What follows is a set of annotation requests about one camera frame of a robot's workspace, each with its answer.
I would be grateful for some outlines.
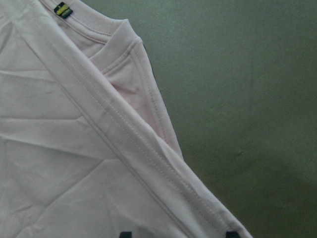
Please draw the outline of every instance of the clothing label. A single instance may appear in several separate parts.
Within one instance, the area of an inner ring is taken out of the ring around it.
[[[67,4],[61,2],[59,5],[57,5],[57,7],[55,7],[54,12],[56,15],[65,19],[73,12],[73,10],[70,9]]]

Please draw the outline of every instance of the pink t-shirt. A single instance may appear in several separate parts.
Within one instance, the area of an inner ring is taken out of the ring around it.
[[[250,238],[184,162],[129,20],[64,3],[0,0],[0,237]]]

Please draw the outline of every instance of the cotton fabric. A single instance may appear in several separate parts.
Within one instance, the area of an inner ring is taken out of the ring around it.
[[[64,2],[0,0],[0,237],[250,238],[184,162],[129,20]]]

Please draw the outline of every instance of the stitching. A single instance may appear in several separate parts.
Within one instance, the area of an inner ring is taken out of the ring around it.
[[[30,20],[33,21],[34,25],[37,25],[37,26],[38,26],[39,30],[42,30],[42,28],[40,27],[40,25],[38,25],[37,22],[35,21],[33,15],[31,15]],[[34,30],[36,30],[36,31],[38,32],[39,36],[43,36],[44,38],[46,38],[46,36],[45,36],[44,34],[40,34],[41,32],[39,32],[36,28],[34,28]],[[69,62],[69,64],[73,65],[73,67],[78,70],[78,72],[87,80],[87,82],[88,82],[88,83],[95,89],[95,91],[100,95],[100,91],[98,90],[98,88],[96,88],[96,87],[92,84],[92,82],[81,72],[81,70],[80,70],[79,68],[77,68],[76,65],[74,65],[67,57],[64,56],[64,59],[67,60],[67,61]],[[73,74],[73,72],[72,72],[69,68],[67,68],[67,69],[68,69],[69,72],[74,76],[74,78],[85,88],[85,90],[91,95],[91,97],[101,106],[101,108],[103,109],[103,111],[105,111],[107,114],[109,114],[109,112],[107,112],[107,110],[106,110],[106,109],[102,106],[102,104],[94,97],[94,95],[93,95],[93,94],[85,87],[85,85]],[[123,118],[123,116],[114,108],[114,106],[110,103],[110,101],[107,100],[103,95],[101,95],[101,98],[105,99],[105,101],[106,101],[106,102],[108,103],[108,105],[113,109],[113,111],[116,112],[116,114],[139,136],[139,138],[140,138],[155,154],[158,155],[158,157],[160,158],[160,160],[168,167],[168,169],[169,169],[170,171],[172,171],[172,172],[179,178],[179,180],[180,180],[180,181],[182,182],[182,184],[191,192],[191,194],[193,194],[193,195],[196,197],[196,199],[197,199],[198,201],[200,201],[200,203],[201,203],[202,205],[204,205],[204,206],[214,215],[214,217],[217,217],[218,220],[219,220],[221,223],[223,223],[226,227],[228,227],[228,224],[226,224],[226,223],[224,222],[224,220],[223,220],[218,214],[215,214],[215,213],[214,213],[214,211],[195,193],[195,191],[180,177],[180,175],[178,175],[177,172],[176,172],[172,167],[170,167],[170,165],[167,164],[166,161],[164,161],[164,160],[162,159],[162,157],[157,153],[157,151],[155,151],[155,150],[151,147],[151,145],[148,144],[148,143],[145,141],[145,139],[135,130],[135,128],[132,127],[132,126],[127,122],[127,120],[125,120],[125,119]],[[124,133],[128,135],[128,133],[120,126],[120,124],[112,117],[112,115],[111,115],[111,114],[109,114],[109,115],[110,115],[110,117],[113,119],[113,121],[116,122],[116,123],[119,125],[119,127],[124,131]],[[155,164],[155,162],[154,162],[153,160],[150,159],[150,161],[157,167],[157,165]],[[163,176],[164,176],[165,178],[167,178],[169,181],[171,181],[171,180],[167,177],[167,175],[164,174],[164,172],[163,172],[162,170],[159,170],[159,171],[160,171],[160,173],[163,174]],[[176,188],[177,190],[180,190],[180,189],[175,185],[175,183],[173,183],[172,181],[171,181],[171,183],[175,186],[175,188]],[[188,200],[188,198],[187,198],[186,196],[184,196],[184,198],[185,198],[188,202],[191,203],[191,201]],[[209,223],[210,223],[213,227],[215,227],[216,230],[217,230],[220,234],[222,234],[222,232],[219,230],[219,228],[216,227],[214,224],[212,224],[212,222],[211,222],[208,218],[206,218],[206,217],[200,212],[200,210],[198,209],[197,206],[194,205],[194,207],[196,208],[196,210],[198,211],[198,213],[199,213],[200,215],[202,215],[202,217],[204,217],[207,221],[209,221]]]
[[[127,52],[127,55],[126,55],[126,57],[124,58],[124,60],[122,60],[120,63],[118,63],[115,67],[113,67],[112,69],[110,69],[109,71],[107,71],[106,73],[110,73],[111,71],[113,71],[113,70],[115,70],[116,68],[118,68],[119,66],[121,66],[127,59],[128,59],[128,57],[131,57],[131,59],[133,60],[133,57],[132,57],[132,55],[130,54],[130,52]],[[140,75],[140,72],[139,72],[139,70],[138,70],[138,67],[137,67],[137,64],[134,62],[134,64],[136,65],[136,68],[137,68],[137,72],[138,72],[138,74],[139,74],[139,77],[140,77],[140,80],[141,80],[141,84],[142,84],[142,87],[143,87],[143,90],[144,91],[146,91],[146,89],[144,88],[144,84],[142,83],[142,78],[141,78],[141,75]],[[156,123],[156,121],[155,121],[155,129],[153,128],[153,130],[155,131],[155,132],[159,132],[159,130],[158,130],[158,128],[157,128],[157,123]]]
[[[42,28],[37,24],[37,22],[35,21],[35,19],[34,19],[34,16],[31,16],[31,18],[30,18],[30,21],[32,21],[35,25],[37,25],[38,27],[39,27],[39,29],[40,30],[42,30]],[[42,35],[41,34],[41,32],[39,32],[36,28],[34,28],[34,30],[35,31],[37,31],[38,32],[38,34],[39,34],[39,36],[43,36],[43,37],[45,37],[44,35]],[[71,61],[69,60],[69,59],[67,59],[67,58],[65,58],[71,65],[73,65],[72,63],[71,63]],[[105,108],[100,104],[100,102],[92,95],[92,93],[84,86],[84,84],[80,81],[80,80],[78,80],[78,78],[74,75],[74,73],[72,72],[72,71],[70,71],[69,70],[69,72],[74,76],[74,78],[85,88],[85,90],[92,96],[92,98],[101,106],[101,108],[103,109],[103,111],[104,112],[106,112],[107,114],[109,114],[109,112],[107,112],[106,110],[105,110]],[[85,77],[85,75],[83,75],[82,73],[81,73],[81,71],[78,69],[78,72],[80,72],[80,74],[87,80],[87,81],[89,81],[88,79],[87,79],[87,77]],[[118,124],[118,122],[110,115],[110,117],[112,118],[112,120],[114,121],[114,122],[116,122],[117,124]],[[146,182],[142,179],[142,177],[136,177],[136,179],[141,179],[142,181],[143,181],[143,183],[144,184],[146,184]],[[149,188],[149,186],[147,185],[147,187],[145,188],[146,190],[151,190],[151,188]],[[177,223],[180,223],[182,226],[183,226],[183,228],[181,228],[178,224],[178,226],[179,226],[179,228],[180,228],[180,230],[182,230],[184,233],[187,233],[187,234],[190,234],[190,236],[191,237],[194,237],[193,235],[192,235],[192,233],[186,228],[186,226],[179,220],[179,219],[177,219],[177,217],[172,213],[172,211],[166,206],[166,209],[168,210],[168,211],[170,211],[170,214],[168,214],[168,216],[170,216],[171,217],[171,219],[172,220],[174,220],[175,222],[176,222],[176,224]]]
[[[70,15],[70,17],[74,18],[74,20],[76,20],[79,24],[81,24],[82,26],[84,26],[85,28],[87,28],[88,30],[92,31],[92,32],[95,32],[97,34],[100,34],[100,35],[107,35],[107,36],[111,36],[111,33],[105,33],[105,32],[102,32],[102,31],[97,31],[93,28],[91,28],[90,26],[87,26],[85,23],[83,23],[82,21],[80,21],[77,17],[75,17],[74,15]]]
[[[97,54],[99,54],[100,51],[102,51],[102,50],[104,49],[104,47],[105,47],[104,45],[101,46],[101,48],[100,48],[96,53],[94,53],[94,54],[91,55],[91,56],[87,56],[87,58],[90,59],[90,61],[92,61],[92,58],[95,57]]]
[[[115,68],[117,68],[119,65],[121,65],[130,55],[131,49],[134,48],[134,46],[138,43],[139,37],[135,37],[131,40],[132,42],[129,44],[127,47],[126,51],[119,57],[117,58],[112,64],[104,68],[103,70],[100,70],[103,75],[106,73],[111,72]]]
[[[133,50],[134,50],[134,52],[135,52],[136,57],[138,58],[139,65],[141,65],[141,69],[142,69],[142,73],[143,73],[143,78],[145,79],[146,86],[147,86],[147,88],[148,88],[148,92],[149,92],[150,97],[151,97],[151,100],[149,100],[149,101],[152,101],[152,104],[154,105],[154,110],[155,110],[156,115],[157,115],[157,117],[158,117],[159,125],[160,125],[160,127],[161,127],[162,132],[163,132],[163,137],[164,137],[166,143],[169,144],[169,139],[167,138],[166,132],[165,132],[165,128],[163,127],[162,116],[161,116],[161,114],[159,113],[157,104],[156,104],[156,102],[155,102],[155,100],[154,100],[154,97],[153,97],[153,91],[152,91],[152,89],[150,88],[149,78],[146,77],[146,73],[145,73],[143,64],[142,64],[142,62],[141,62],[141,60],[140,60],[140,57],[138,56],[137,51],[135,50],[135,48],[133,48]]]
[[[48,6],[44,1],[42,1],[42,4],[43,4],[49,11],[53,12],[53,11],[51,10],[50,6]],[[78,34],[82,35],[83,37],[88,38],[89,40],[92,40],[92,41],[95,41],[95,42],[98,42],[98,43],[102,43],[102,44],[106,44],[106,43],[107,43],[107,41],[102,41],[102,40],[99,40],[99,39],[95,39],[95,38],[93,38],[92,36],[87,35],[86,33],[82,32],[82,31],[80,31],[79,29],[77,29],[76,27],[74,27],[74,26],[73,26],[72,24],[70,24],[69,22],[67,22],[67,21],[65,21],[65,20],[63,20],[63,19],[61,19],[60,17],[57,18],[57,19],[58,19],[59,21],[63,22],[64,24],[66,24],[68,27],[70,27],[70,28],[73,29],[74,31],[76,31]],[[98,33],[98,34],[100,34],[100,35],[111,36],[111,35],[106,34],[106,33],[97,32],[97,31],[95,31],[95,32]]]
[[[144,86],[144,83],[143,83],[143,80],[142,80],[142,76],[141,76],[141,73],[140,73],[140,71],[139,71],[139,67],[138,67],[138,65],[136,64],[133,55],[130,54],[130,56],[131,56],[131,58],[132,58],[132,60],[133,60],[133,63],[135,64],[136,69],[137,69],[137,72],[138,72],[138,75],[139,75],[139,77],[140,77],[140,81],[141,81],[141,84],[142,84],[142,87],[143,87],[143,90],[144,90],[144,96],[146,97],[147,103],[148,103],[148,105],[149,105],[149,107],[150,107],[150,110],[151,110],[151,117],[153,118],[153,121],[154,121],[154,124],[155,124],[155,129],[153,128],[153,130],[154,130],[155,132],[157,132],[157,134],[159,134],[159,125],[158,125],[158,123],[157,123],[156,118],[154,117],[153,107],[152,107],[151,101],[149,100],[149,97],[148,97],[148,95],[147,95],[147,89],[146,89],[145,86]]]

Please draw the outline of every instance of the green background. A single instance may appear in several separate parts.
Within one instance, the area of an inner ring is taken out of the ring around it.
[[[185,162],[255,238],[316,238],[317,1],[83,0],[142,38]]]

